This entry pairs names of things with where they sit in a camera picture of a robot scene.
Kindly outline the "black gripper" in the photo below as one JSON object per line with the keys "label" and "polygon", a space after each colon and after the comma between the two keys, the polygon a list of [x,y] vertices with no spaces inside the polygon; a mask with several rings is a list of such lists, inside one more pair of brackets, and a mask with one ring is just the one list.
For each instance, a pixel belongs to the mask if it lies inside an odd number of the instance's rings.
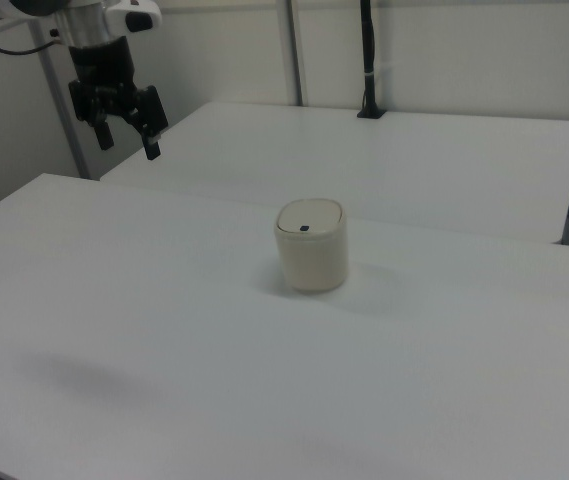
{"label": "black gripper", "polygon": [[75,116],[93,129],[100,149],[114,146],[107,123],[107,115],[114,115],[131,120],[148,160],[158,158],[159,140],[168,120],[154,86],[137,90],[127,39],[95,47],[70,47],[69,52],[77,76],[68,84]]}

